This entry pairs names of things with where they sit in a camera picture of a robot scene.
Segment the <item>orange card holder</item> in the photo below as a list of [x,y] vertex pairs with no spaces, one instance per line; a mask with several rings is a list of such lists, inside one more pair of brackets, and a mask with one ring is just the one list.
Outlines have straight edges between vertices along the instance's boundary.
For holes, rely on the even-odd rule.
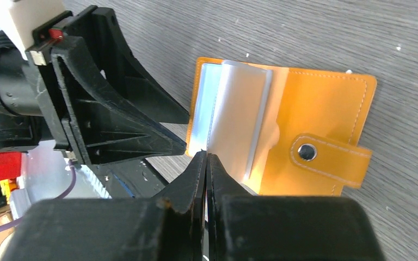
[[203,63],[222,65],[205,151],[234,180],[260,195],[340,196],[361,187],[372,151],[358,142],[374,76],[200,57],[195,77]]

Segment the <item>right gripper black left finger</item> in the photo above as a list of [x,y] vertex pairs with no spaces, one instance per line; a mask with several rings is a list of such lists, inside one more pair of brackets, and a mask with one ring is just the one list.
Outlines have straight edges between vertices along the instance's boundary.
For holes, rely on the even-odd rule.
[[3,260],[202,260],[207,153],[151,198],[43,200]]

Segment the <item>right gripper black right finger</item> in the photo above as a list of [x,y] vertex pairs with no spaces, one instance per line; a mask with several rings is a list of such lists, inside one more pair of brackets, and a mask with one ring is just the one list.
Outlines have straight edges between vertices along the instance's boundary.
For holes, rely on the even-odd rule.
[[254,196],[207,156],[210,260],[384,260],[363,207],[334,196]]

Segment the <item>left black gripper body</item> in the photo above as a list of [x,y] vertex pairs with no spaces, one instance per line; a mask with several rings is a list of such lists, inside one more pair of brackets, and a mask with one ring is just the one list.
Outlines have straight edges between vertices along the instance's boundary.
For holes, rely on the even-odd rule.
[[55,150],[72,150],[62,125],[66,105],[50,58],[56,42],[41,35],[21,53],[0,31],[0,152],[27,152],[52,139]]

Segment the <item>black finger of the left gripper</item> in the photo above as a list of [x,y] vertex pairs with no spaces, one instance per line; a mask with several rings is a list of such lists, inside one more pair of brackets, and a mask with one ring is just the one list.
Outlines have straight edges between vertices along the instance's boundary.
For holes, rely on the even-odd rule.
[[187,111],[144,76],[113,86],[79,36],[67,36],[51,52],[66,104],[62,126],[76,158],[103,165],[148,157],[182,155],[186,143],[165,127],[184,124]]
[[71,17],[63,30],[84,39],[97,68],[122,97],[159,123],[187,124],[189,112],[150,75],[133,55],[112,8],[91,5]]

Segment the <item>blue credit card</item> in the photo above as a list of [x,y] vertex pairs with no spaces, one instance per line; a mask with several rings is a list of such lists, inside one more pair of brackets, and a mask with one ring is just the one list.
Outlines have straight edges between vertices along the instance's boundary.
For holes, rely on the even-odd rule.
[[213,106],[219,89],[222,65],[203,63],[199,66],[199,74],[195,77],[197,89],[194,90],[196,100],[192,114],[187,154],[193,157],[201,150],[207,150],[208,135],[213,117]]

